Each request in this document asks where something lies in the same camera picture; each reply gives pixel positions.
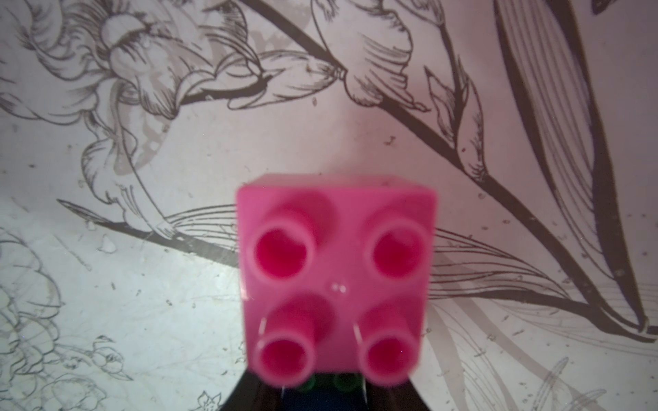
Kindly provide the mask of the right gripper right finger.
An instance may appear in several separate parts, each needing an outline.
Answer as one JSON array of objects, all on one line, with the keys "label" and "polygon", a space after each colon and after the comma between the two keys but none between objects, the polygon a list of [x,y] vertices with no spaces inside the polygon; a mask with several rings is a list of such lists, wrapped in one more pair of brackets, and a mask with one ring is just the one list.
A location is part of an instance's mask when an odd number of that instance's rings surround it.
[{"label": "right gripper right finger", "polygon": [[366,381],[366,399],[370,411],[430,411],[409,379],[392,387]]}]

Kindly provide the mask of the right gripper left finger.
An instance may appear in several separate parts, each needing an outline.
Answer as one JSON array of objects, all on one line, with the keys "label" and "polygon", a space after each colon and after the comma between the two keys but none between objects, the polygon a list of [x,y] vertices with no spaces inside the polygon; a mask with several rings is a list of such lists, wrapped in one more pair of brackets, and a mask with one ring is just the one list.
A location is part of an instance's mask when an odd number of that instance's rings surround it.
[{"label": "right gripper left finger", "polygon": [[263,382],[255,373],[246,370],[238,380],[221,411],[278,411],[281,410],[280,388]]}]

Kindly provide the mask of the green lego brick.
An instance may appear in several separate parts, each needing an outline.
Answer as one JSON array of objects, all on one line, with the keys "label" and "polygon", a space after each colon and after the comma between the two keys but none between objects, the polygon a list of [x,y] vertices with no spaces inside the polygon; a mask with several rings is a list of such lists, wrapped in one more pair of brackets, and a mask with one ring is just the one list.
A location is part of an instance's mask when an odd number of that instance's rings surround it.
[{"label": "green lego brick", "polygon": [[296,387],[303,393],[315,389],[331,389],[341,393],[360,391],[363,389],[363,376],[360,373],[315,373]]}]

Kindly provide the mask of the pink lego brick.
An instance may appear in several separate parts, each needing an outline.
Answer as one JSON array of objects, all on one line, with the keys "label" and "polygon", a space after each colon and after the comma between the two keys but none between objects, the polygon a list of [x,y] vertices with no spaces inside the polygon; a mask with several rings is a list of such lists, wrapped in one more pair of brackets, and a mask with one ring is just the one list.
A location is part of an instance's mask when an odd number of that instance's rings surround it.
[{"label": "pink lego brick", "polygon": [[406,381],[419,360],[438,209],[395,176],[265,175],[236,215],[248,368],[291,387],[314,373]]}]

